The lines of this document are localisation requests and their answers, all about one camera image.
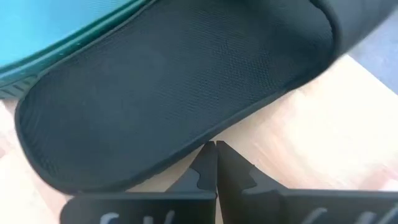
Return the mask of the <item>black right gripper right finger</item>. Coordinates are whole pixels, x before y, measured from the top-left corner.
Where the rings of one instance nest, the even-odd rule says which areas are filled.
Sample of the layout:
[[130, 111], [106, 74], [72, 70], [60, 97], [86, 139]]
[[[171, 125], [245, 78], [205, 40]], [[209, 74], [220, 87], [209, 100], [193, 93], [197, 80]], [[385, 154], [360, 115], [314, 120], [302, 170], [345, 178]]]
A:
[[221, 193], [257, 195], [287, 187], [269, 177], [224, 141], [217, 141], [218, 190]]

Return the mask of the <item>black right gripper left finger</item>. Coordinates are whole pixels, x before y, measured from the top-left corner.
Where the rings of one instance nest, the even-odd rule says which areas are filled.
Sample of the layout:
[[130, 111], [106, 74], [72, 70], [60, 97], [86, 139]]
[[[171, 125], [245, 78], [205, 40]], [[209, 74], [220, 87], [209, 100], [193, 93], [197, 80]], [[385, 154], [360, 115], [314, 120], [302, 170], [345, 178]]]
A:
[[218, 151], [213, 141], [207, 142], [188, 169], [167, 192], [216, 192]]

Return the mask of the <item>wooden shelf with black frame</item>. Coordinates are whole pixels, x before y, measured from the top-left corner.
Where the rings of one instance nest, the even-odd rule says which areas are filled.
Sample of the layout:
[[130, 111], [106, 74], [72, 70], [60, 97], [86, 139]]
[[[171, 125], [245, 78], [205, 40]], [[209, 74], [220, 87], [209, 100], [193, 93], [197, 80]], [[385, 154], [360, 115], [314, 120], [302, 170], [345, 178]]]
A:
[[[68, 197], [27, 163], [0, 100], [0, 224], [58, 224]], [[398, 95], [344, 56], [218, 135], [290, 188], [398, 191]]]

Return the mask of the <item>black slide sandal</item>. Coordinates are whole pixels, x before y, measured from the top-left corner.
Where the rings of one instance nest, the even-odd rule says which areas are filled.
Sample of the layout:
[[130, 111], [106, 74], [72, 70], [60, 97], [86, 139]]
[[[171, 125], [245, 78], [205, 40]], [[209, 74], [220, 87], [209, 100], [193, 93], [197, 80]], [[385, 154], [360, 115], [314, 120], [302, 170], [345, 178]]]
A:
[[151, 0], [52, 67], [15, 127], [65, 193], [126, 190], [325, 71], [398, 0]]

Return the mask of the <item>teal green slide sandal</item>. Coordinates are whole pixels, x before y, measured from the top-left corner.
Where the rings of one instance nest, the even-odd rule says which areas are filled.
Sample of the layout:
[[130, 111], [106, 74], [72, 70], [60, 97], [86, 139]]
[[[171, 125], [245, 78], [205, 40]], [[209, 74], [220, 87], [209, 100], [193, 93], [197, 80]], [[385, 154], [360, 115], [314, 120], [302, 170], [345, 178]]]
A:
[[0, 100], [115, 28], [148, 0], [0, 0]]

